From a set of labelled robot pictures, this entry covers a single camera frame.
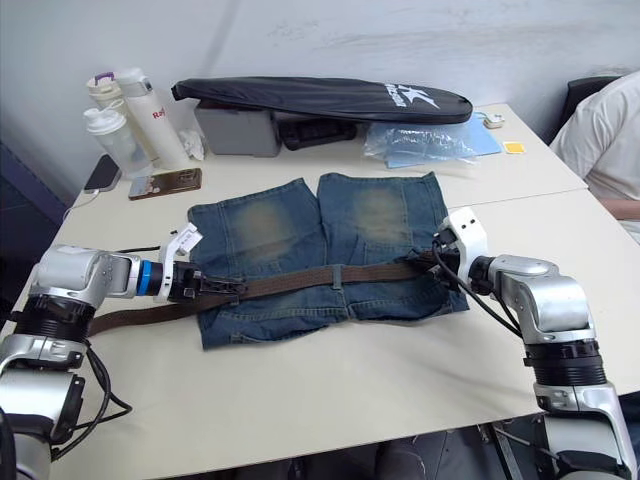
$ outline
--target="blue ring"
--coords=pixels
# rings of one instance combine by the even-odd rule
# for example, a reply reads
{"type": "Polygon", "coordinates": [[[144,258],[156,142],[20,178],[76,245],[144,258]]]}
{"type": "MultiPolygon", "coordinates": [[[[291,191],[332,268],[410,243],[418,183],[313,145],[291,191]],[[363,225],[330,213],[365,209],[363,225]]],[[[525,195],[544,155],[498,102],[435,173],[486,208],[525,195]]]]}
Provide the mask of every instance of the blue ring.
{"type": "Polygon", "coordinates": [[[151,279],[151,262],[149,260],[142,261],[142,278],[138,286],[138,295],[146,295],[149,288],[149,280],[151,279]]]}

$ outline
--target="jeans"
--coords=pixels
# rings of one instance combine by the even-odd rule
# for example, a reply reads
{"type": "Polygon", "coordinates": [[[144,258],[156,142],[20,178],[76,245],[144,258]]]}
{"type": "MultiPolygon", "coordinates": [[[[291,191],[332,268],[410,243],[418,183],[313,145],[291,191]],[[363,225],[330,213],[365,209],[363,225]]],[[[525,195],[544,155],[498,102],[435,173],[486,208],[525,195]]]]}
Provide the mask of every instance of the jeans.
{"type": "Polygon", "coordinates": [[[204,348],[286,340],[347,319],[408,320],[466,310],[464,296],[428,275],[342,285],[340,265],[394,261],[431,247],[447,215],[433,174],[422,178],[320,179],[318,198],[302,179],[264,192],[197,205],[203,234],[191,261],[207,275],[252,280],[335,265],[334,284],[309,287],[199,314],[204,348]]]}

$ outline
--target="orange sticky note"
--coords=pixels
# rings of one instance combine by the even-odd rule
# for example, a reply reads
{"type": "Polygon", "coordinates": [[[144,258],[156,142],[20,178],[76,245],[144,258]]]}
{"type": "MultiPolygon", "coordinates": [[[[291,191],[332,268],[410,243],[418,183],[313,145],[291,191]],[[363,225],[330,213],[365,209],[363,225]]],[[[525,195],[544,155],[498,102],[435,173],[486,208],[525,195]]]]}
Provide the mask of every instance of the orange sticky note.
{"type": "Polygon", "coordinates": [[[520,142],[502,142],[507,153],[524,153],[524,145],[520,142]]]}

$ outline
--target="white charger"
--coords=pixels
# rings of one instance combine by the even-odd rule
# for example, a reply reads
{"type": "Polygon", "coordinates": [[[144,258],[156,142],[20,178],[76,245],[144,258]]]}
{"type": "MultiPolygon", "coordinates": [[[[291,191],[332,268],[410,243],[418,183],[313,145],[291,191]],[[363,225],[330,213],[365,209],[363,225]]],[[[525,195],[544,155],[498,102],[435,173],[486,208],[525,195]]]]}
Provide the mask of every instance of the white charger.
{"type": "Polygon", "coordinates": [[[504,117],[499,113],[483,113],[483,115],[482,123],[487,128],[500,128],[504,125],[504,117]]]}

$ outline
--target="brown belt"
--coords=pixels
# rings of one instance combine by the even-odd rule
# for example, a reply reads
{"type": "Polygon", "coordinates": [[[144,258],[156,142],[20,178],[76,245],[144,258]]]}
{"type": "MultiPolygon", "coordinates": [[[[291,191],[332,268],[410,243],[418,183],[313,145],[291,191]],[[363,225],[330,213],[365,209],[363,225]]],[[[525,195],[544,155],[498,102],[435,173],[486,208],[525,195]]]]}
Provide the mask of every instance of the brown belt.
{"type": "Polygon", "coordinates": [[[248,282],[244,293],[237,297],[201,296],[189,303],[172,303],[161,307],[139,310],[120,310],[93,319],[89,335],[128,325],[149,325],[189,317],[199,312],[211,310],[227,303],[251,298],[266,297],[292,292],[307,287],[360,282],[394,282],[409,280],[423,275],[426,269],[435,265],[431,252],[422,252],[417,263],[392,263],[385,265],[329,265],[299,272],[285,273],[269,278],[248,282]]]}

